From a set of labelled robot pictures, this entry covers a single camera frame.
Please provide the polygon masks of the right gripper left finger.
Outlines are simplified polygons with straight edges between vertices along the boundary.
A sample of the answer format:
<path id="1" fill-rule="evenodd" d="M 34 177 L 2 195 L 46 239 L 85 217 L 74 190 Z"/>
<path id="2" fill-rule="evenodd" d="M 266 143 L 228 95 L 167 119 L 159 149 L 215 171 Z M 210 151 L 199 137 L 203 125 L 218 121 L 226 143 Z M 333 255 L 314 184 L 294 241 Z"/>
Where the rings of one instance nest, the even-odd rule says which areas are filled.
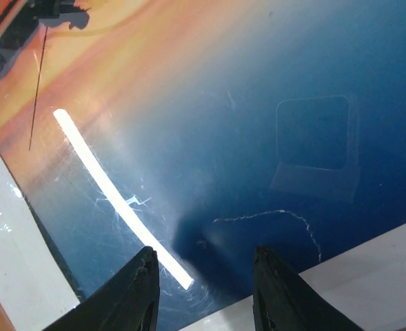
<path id="1" fill-rule="evenodd" d="M 156 330 L 159 297 L 157 253 L 145 246 L 93 295 L 46 330 Z"/>

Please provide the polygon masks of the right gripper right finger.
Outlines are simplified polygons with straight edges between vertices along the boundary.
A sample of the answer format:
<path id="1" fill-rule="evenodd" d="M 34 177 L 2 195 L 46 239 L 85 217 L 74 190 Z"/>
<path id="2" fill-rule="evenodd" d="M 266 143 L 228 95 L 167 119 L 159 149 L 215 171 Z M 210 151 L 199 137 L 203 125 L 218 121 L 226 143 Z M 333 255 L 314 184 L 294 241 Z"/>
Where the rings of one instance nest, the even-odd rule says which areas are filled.
<path id="1" fill-rule="evenodd" d="M 255 249 L 253 280 L 256 330 L 356 329 L 268 246 Z"/>

